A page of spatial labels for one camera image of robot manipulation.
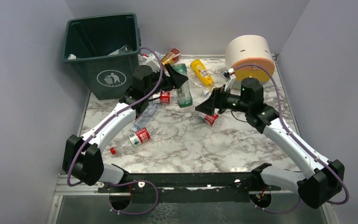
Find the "clear bottle light blue label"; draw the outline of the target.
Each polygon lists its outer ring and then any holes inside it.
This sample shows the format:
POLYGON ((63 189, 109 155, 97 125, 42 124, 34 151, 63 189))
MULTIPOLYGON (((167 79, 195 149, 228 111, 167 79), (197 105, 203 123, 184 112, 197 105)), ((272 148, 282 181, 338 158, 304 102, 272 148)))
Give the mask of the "clear bottle light blue label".
POLYGON ((77 56, 75 56, 74 54, 69 54, 67 59, 68 60, 76 60, 77 56))

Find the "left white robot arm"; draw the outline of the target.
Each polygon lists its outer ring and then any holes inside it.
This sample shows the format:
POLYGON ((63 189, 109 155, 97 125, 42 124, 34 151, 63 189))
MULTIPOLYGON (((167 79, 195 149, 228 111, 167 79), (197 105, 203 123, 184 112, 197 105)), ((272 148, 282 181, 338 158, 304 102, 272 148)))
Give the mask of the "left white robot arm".
POLYGON ((141 65, 135 69, 132 85, 120 98, 113 111, 97 126, 84 135, 71 135, 65 144, 62 169, 80 183, 89 186, 97 182, 115 185, 121 182, 125 170, 106 164, 102 151, 118 133, 132 123, 149 105, 151 95, 160 91, 172 91, 181 87, 188 77, 177 72, 170 64, 154 72, 150 66, 141 65))

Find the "green tinted plastic bottle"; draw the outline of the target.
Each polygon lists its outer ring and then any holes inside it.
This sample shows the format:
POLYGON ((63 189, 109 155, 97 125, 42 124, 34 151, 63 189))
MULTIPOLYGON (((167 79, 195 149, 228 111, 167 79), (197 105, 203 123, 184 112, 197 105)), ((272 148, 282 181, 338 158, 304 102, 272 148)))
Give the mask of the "green tinted plastic bottle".
MULTIPOLYGON (((184 63, 176 64, 173 68, 180 74, 188 77, 187 67, 184 63)), ((177 102, 179 108, 188 108, 193 105, 193 98, 188 81, 186 81, 181 87, 177 89, 177 102)))

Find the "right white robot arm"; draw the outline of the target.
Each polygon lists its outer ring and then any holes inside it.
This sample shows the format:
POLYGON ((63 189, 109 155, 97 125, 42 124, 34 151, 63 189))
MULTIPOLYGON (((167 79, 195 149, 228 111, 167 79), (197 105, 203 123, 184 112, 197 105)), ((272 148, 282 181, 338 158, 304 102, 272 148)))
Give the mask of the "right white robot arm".
POLYGON ((280 113, 264 103, 263 85, 258 79, 243 79, 240 95, 224 87, 215 88, 195 110, 206 115, 222 114, 225 110, 243 112, 247 123, 272 140, 300 169, 292 172, 265 163, 252 171, 259 184, 297 193, 314 209, 329 203, 343 189, 343 163, 321 155, 289 128, 280 113))

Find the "clear bottle dark green label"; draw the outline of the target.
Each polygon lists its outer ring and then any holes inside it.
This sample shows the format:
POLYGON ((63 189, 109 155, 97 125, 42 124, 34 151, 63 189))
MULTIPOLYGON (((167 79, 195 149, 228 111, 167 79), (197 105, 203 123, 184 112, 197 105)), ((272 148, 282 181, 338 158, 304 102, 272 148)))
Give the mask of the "clear bottle dark green label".
POLYGON ((121 56, 133 53, 133 49, 129 44, 126 44, 119 49, 116 49, 108 54, 108 56, 121 56))

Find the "clear bottle red white label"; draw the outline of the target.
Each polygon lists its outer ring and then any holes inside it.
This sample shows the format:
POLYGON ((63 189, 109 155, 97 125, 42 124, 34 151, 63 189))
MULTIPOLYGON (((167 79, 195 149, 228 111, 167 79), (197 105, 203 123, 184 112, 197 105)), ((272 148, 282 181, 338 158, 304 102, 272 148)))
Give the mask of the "clear bottle red white label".
POLYGON ((207 115, 199 112, 198 117, 212 127, 219 127, 223 122, 222 118, 217 113, 215 113, 214 115, 207 115))

